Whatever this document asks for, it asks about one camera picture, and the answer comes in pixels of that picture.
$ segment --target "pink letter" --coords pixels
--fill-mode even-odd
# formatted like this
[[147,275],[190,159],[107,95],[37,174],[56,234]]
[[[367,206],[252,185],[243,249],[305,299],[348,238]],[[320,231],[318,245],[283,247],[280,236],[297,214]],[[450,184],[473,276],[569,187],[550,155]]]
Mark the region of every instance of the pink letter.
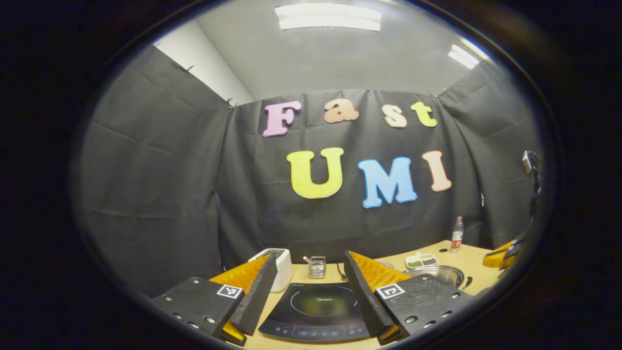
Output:
[[287,128],[283,126],[283,121],[287,124],[294,122],[294,110],[300,110],[302,105],[299,101],[276,103],[266,106],[268,111],[268,122],[263,132],[265,137],[283,135],[287,133]]

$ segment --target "letter u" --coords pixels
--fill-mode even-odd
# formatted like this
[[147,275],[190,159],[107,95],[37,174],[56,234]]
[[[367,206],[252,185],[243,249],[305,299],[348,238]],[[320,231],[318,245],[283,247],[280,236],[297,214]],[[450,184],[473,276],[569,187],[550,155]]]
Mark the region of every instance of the letter u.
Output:
[[323,184],[314,184],[311,180],[311,159],[315,156],[313,152],[299,151],[287,155],[287,161],[292,166],[292,188],[300,197],[325,198],[332,196],[341,188],[343,176],[340,157],[343,149],[326,148],[320,154],[326,158],[328,164],[328,181]]

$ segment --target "pot handle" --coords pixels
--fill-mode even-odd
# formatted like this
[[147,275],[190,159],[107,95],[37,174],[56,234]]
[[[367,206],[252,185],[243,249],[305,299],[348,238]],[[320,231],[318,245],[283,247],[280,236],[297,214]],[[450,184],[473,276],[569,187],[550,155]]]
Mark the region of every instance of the pot handle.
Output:
[[467,277],[466,278],[466,285],[464,287],[462,287],[462,288],[459,288],[459,289],[464,289],[464,288],[470,286],[472,281],[473,281],[473,277],[471,277],[471,276]]

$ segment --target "induction cooktop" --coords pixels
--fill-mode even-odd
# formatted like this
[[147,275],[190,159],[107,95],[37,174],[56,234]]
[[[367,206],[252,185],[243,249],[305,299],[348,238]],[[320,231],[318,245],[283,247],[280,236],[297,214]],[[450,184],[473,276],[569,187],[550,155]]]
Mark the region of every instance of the induction cooktop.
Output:
[[347,283],[291,283],[259,331],[306,343],[369,338]]

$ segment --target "black cloth backdrop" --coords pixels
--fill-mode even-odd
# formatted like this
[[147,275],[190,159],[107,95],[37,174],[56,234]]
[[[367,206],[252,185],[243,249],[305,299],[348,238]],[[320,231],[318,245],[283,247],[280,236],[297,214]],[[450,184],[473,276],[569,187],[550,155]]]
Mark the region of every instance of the black cloth backdrop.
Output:
[[225,106],[152,48],[96,106],[80,166],[89,234],[118,276],[149,296],[222,271],[214,185]]
[[485,60],[439,95],[473,157],[494,248],[529,228],[534,179],[525,172],[523,152],[546,161],[537,126],[544,112],[527,101],[507,70]]
[[[324,104],[336,98],[353,102],[360,115],[351,121],[327,123]],[[284,135],[263,137],[265,106],[300,101],[294,122]],[[413,103],[432,108],[438,121],[424,126]],[[408,125],[393,128],[384,120],[382,105],[397,105]],[[313,151],[314,183],[328,179],[325,148],[340,147],[343,184],[334,195],[306,199],[292,189],[289,153]],[[432,176],[422,154],[439,150],[452,181],[450,189],[433,192]],[[376,159],[387,173],[396,157],[408,157],[417,199],[364,208],[365,179],[358,162]],[[451,116],[430,95],[371,90],[336,90],[288,95],[248,103],[235,109],[225,133],[216,184],[219,243],[225,267],[246,261],[267,247],[288,248],[294,263],[324,255],[340,262],[344,250],[382,257],[451,239],[458,215],[468,223],[464,243],[488,246],[481,233],[480,188],[473,161]]]
[[[526,228],[531,183],[521,154],[538,150],[532,111],[499,74],[479,64],[438,98],[335,90],[229,111],[192,74],[147,49],[112,82],[86,132],[80,186],[88,233],[114,271],[148,296],[268,247],[289,248],[294,263],[303,255],[341,261],[344,250],[373,258],[415,250],[450,239],[458,215],[465,244],[498,246]],[[350,99],[360,116],[328,124],[323,106],[335,98]],[[265,106],[294,100],[302,109],[288,132],[263,137]],[[436,127],[419,122],[410,109],[418,101],[432,108]],[[390,127],[384,104],[399,106],[408,125]],[[320,150],[330,147],[344,150],[341,189],[323,199],[298,196],[285,157],[313,151],[312,179],[323,183]],[[445,191],[430,188],[421,156],[432,150],[443,152],[452,181]],[[376,159],[388,172],[400,156],[411,159],[417,199],[364,208],[358,162]]]

